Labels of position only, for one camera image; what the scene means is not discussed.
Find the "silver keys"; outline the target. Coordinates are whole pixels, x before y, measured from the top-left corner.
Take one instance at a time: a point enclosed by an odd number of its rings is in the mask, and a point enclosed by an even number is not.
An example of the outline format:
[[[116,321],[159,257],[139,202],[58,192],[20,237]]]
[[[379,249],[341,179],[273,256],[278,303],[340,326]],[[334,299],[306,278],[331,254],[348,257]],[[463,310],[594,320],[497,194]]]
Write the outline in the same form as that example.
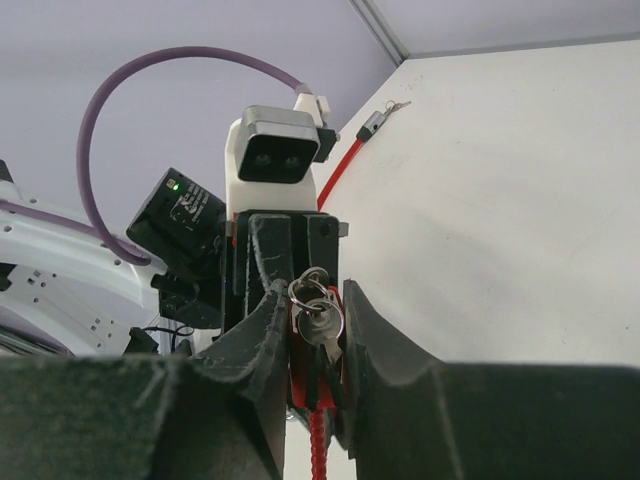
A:
[[[293,332],[307,344],[323,347],[331,365],[342,357],[339,345],[345,329],[345,314],[339,292],[329,282],[328,272],[310,267],[288,286],[292,303]]]

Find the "red thin-cable padlock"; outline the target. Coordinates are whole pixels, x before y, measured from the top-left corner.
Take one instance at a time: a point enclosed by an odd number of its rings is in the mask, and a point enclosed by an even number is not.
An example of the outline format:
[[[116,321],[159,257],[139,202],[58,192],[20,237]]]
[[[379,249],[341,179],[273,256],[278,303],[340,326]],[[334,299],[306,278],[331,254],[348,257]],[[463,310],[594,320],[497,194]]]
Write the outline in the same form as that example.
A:
[[[309,412],[311,476],[327,477],[327,417],[344,404],[340,360],[331,365],[323,347],[307,344],[293,332],[290,307],[289,367],[291,401],[295,408]]]

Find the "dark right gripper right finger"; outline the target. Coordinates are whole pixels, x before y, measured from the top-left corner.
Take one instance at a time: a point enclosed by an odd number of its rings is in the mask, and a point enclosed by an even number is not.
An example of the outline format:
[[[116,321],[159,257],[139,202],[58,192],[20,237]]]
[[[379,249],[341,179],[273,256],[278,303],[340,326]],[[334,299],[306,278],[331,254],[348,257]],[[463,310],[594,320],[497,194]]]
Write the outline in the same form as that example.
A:
[[[343,285],[340,443],[361,479],[635,479],[632,367],[444,362]]]

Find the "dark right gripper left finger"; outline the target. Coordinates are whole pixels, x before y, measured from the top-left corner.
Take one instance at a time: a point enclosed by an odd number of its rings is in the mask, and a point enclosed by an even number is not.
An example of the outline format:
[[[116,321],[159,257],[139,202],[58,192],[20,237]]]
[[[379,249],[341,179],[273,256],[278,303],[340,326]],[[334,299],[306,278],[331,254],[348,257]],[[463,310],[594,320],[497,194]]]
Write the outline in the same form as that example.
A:
[[[281,478],[288,307],[277,280],[192,358],[4,358],[2,477]]]

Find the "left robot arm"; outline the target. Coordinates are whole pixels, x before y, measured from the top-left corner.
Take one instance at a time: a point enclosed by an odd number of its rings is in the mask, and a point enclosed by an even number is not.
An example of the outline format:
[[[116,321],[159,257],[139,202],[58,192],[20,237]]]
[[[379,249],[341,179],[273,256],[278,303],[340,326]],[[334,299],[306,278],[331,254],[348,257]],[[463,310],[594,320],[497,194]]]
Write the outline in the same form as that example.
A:
[[[309,267],[337,279],[339,221],[319,212],[250,211],[232,236],[224,232],[223,201],[175,169],[150,195],[151,211],[136,217],[158,250],[146,266],[116,257],[81,222],[25,200],[1,168],[3,297],[19,313],[33,310],[37,327],[75,355],[117,354],[125,321],[108,322],[56,285],[73,279],[128,299],[195,330],[226,332],[257,305],[270,279],[292,280]]]

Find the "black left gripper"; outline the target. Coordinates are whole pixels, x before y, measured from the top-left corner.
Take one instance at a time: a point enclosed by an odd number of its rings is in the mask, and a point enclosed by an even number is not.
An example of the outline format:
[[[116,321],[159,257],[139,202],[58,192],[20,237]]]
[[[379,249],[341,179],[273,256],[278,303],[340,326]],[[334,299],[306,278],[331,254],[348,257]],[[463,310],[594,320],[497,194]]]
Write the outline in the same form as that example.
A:
[[[276,280],[287,283],[311,267],[338,283],[340,221],[312,211],[250,210],[232,221],[222,260],[222,331],[251,313]]]

